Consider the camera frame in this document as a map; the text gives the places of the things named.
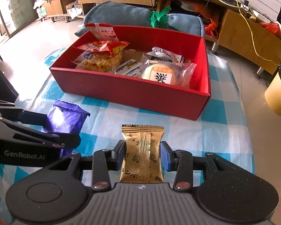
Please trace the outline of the red white candy packet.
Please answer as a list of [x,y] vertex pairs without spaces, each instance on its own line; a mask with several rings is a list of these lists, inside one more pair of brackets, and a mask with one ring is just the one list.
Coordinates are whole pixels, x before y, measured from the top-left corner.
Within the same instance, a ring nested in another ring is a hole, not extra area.
[[114,28],[110,24],[106,23],[87,23],[85,25],[87,29],[99,40],[99,41],[119,41]]

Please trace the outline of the yellow waffle snack packet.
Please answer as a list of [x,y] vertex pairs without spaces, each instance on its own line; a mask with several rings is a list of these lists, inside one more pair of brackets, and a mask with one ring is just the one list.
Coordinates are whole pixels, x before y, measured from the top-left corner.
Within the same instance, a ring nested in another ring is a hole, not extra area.
[[72,63],[76,69],[90,70],[96,72],[107,72],[116,69],[122,61],[123,52],[114,56],[101,55],[98,53],[83,52]]

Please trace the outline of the orange bag in cabinet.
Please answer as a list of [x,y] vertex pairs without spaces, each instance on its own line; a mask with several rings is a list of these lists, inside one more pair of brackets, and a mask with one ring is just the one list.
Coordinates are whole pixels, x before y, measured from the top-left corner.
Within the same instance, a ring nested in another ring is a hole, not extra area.
[[217,39],[223,10],[216,4],[203,0],[167,0],[171,13],[188,14],[201,18],[207,36]]

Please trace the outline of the gold snack packet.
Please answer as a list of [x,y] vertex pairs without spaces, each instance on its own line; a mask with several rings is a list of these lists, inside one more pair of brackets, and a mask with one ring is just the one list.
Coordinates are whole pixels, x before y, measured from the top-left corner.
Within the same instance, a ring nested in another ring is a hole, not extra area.
[[126,142],[121,167],[123,183],[162,183],[160,143],[164,127],[124,124],[121,127]]

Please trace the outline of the blue checkered tablecloth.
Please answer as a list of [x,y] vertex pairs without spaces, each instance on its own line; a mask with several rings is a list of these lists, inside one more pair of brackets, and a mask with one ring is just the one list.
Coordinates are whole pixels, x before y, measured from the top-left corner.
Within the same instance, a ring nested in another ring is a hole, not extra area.
[[122,139],[124,123],[160,125],[163,140],[172,149],[183,149],[194,156],[213,152],[241,168],[254,172],[254,156],[244,107],[228,62],[208,53],[212,96],[201,116],[195,120],[164,115],[121,104],[68,94],[49,75],[49,66],[62,54],[56,50],[44,59],[44,79],[37,88],[22,93],[16,105],[27,110],[48,113],[55,100],[79,105],[90,113],[81,129],[78,152],[92,155],[100,149],[113,149]]

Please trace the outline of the purple wafer biscuit packet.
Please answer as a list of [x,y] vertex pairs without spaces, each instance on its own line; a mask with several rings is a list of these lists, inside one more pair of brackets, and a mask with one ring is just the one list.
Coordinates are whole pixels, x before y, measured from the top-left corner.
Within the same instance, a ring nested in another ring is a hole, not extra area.
[[90,116],[89,112],[77,104],[55,100],[41,131],[58,135],[71,134],[71,137],[61,141],[61,144],[64,143],[61,155],[66,156],[79,147],[81,140],[78,137],[85,120]]

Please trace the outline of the white green kaprons packet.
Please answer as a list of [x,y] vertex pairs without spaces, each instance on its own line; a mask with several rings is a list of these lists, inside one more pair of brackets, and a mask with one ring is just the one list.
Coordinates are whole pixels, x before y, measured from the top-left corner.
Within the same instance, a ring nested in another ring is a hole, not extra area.
[[130,59],[120,64],[112,72],[116,75],[141,78],[144,67],[145,65],[143,63]]

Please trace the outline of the red cardboard box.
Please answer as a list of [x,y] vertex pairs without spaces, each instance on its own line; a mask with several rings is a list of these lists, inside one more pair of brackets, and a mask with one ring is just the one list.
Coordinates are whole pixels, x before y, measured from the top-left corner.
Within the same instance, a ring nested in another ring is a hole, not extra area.
[[188,87],[168,85],[140,78],[76,69],[73,60],[79,46],[97,38],[84,33],[51,65],[50,71],[64,92],[113,103],[197,120],[211,98],[210,71],[205,39],[193,34],[161,28],[115,25],[120,41],[128,49],[149,52],[158,46],[184,56],[196,68]]

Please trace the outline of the white duck gizzard packet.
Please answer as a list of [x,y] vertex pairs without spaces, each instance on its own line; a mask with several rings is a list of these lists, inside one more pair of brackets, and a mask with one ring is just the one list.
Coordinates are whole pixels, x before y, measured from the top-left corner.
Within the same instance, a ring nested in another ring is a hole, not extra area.
[[167,62],[183,63],[184,57],[182,55],[175,54],[171,51],[162,49],[160,47],[153,47],[151,52],[147,52],[147,55],[157,58],[158,60],[164,60]]

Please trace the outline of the wooden TV cabinet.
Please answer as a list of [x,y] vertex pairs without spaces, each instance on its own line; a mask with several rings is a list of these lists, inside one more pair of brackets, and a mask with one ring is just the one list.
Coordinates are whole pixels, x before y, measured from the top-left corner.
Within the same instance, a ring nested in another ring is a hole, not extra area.
[[238,0],[43,0],[47,17],[69,18],[66,7],[74,2],[82,6],[81,18],[96,4],[113,1],[162,11],[198,15],[205,24],[206,39],[213,50],[227,48],[259,66],[258,73],[274,74],[281,62],[281,36],[262,27],[262,20]]

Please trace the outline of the red plastic bag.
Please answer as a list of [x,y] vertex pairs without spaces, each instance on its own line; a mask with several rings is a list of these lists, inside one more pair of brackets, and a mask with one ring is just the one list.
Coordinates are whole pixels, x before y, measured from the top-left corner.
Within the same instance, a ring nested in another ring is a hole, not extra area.
[[266,29],[271,34],[275,35],[277,38],[281,39],[281,29],[279,27],[279,24],[259,22],[258,25]]

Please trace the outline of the round bun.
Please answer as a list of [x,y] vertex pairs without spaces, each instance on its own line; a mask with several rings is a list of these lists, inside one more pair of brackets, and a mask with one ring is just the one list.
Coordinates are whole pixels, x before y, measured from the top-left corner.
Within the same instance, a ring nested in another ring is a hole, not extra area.
[[158,83],[188,87],[197,64],[176,63],[162,60],[146,60],[142,79]]

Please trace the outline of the yellow trash bin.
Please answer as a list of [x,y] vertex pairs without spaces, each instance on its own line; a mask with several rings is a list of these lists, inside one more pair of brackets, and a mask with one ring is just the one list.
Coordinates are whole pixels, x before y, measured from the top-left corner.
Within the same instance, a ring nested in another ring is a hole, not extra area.
[[265,101],[276,114],[281,114],[281,66],[265,91]]

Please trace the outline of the red orange snack packet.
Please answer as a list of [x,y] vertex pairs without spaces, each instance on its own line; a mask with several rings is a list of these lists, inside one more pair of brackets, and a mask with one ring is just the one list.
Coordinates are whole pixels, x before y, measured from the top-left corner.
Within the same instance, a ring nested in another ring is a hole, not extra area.
[[78,46],[77,48],[91,53],[115,56],[128,45],[129,42],[125,41],[94,41],[91,43],[85,43],[84,45]]

